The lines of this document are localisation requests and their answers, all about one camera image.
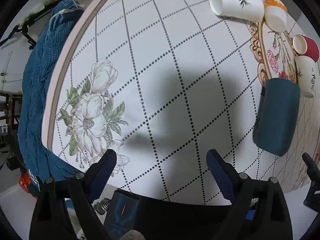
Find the dark teal cup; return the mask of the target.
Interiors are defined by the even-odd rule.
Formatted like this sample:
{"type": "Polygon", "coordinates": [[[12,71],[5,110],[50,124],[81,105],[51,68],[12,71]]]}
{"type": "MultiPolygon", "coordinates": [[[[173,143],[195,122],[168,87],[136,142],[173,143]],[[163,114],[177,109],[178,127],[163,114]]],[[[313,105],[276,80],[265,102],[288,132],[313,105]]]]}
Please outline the dark teal cup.
{"type": "Polygon", "coordinates": [[[298,119],[300,88],[290,80],[272,78],[260,95],[253,142],[279,157],[289,150],[298,119]]]}

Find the white cup black calligraphy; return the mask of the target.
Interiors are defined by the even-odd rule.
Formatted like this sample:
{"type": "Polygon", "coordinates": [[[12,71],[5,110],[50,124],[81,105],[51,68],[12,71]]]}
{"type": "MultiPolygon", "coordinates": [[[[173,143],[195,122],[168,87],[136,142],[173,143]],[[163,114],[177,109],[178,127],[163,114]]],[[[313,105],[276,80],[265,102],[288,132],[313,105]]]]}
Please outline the white cup black calligraphy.
{"type": "Polygon", "coordinates": [[[301,96],[313,98],[315,96],[316,80],[315,61],[307,56],[298,56],[296,58],[296,68],[301,96]]]}

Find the red paper cup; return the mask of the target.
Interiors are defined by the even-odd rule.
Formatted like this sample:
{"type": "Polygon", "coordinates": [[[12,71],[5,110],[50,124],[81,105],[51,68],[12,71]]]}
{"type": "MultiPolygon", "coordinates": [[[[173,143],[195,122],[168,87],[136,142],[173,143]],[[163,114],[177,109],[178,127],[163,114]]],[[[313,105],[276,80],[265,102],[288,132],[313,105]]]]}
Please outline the red paper cup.
{"type": "Polygon", "coordinates": [[[293,47],[299,55],[307,56],[318,62],[319,47],[317,43],[304,35],[295,35],[292,39],[293,47]]]}

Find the orange and white cup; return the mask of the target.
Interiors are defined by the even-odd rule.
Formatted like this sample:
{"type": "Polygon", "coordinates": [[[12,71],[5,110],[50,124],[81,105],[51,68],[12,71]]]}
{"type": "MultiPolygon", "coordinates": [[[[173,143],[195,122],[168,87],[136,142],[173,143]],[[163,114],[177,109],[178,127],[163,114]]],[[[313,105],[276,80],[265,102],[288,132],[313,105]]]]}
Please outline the orange and white cup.
{"type": "Polygon", "coordinates": [[[264,18],[268,27],[278,33],[287,28],[287,7],[280,0],[264,0],[264,18]]]}

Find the white cup bamboo print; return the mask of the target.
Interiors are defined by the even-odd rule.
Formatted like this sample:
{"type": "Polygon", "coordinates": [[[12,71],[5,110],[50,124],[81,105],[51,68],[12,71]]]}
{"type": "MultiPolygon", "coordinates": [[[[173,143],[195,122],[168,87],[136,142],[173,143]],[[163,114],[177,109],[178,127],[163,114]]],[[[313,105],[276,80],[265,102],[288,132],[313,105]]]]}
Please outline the white cup bamboo print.
{"type": "Polygon", "coordinates": [[[262,0],[208,0],[209,5],[217,16],[239,18],[254,23],[264,16],[262,0]]]}

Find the floral diamond pattern tablecloth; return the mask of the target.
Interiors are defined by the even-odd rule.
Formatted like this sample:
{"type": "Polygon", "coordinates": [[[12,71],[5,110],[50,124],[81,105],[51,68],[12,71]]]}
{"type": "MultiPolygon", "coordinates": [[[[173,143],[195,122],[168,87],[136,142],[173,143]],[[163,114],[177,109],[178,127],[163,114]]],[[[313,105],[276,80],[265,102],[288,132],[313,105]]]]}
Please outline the floral diamond pattern tablecloth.
{"type": "Polygon", "coordinates": [[[309,183],[302,154],[316,155],[319,94],[300,99],[284,156],[258,148],[253,131],[263,81],[295,79],[291,40],[305,33],[292,18],[279,34],[218,17],[208,0],[94,0],[53,70],[42,144],[82,172],[112,148],[110,185],[171,202],[226,203],[206,164],[212,148],[294,191],[309,183]]]}

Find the blue knitted blanket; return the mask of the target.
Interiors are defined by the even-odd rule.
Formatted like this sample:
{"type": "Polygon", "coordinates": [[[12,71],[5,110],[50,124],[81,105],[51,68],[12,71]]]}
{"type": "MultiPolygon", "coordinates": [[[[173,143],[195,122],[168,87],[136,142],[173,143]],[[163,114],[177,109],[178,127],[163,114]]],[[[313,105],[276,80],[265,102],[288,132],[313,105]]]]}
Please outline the blue knitted blanket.
{"type": "Polygon", "coordinates": [[[67,37],[84,9],[74,0],[63,0],[53,10],[47,26],[29,56],[22,80],[22,108],[18,143],[31,183],[27,189],[39,195],[39,186],[48,177],[66,180],[77,173],[41,141],[42,120],[50,80],[67,37]]]}

